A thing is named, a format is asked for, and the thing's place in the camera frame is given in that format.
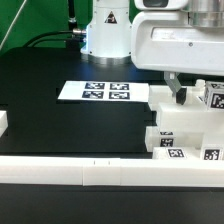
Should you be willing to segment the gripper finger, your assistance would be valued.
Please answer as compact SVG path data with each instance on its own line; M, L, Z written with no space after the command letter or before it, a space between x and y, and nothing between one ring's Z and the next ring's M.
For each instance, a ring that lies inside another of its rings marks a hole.
M177 72L164 72L164 80L172 91L176 103L183 105L186 101L187 88L181 86L178 76L179 74Z

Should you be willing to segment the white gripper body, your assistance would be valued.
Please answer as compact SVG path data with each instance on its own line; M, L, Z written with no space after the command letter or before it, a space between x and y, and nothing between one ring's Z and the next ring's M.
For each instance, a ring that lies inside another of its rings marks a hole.
M139 69L224 76L224 0L134 0Z

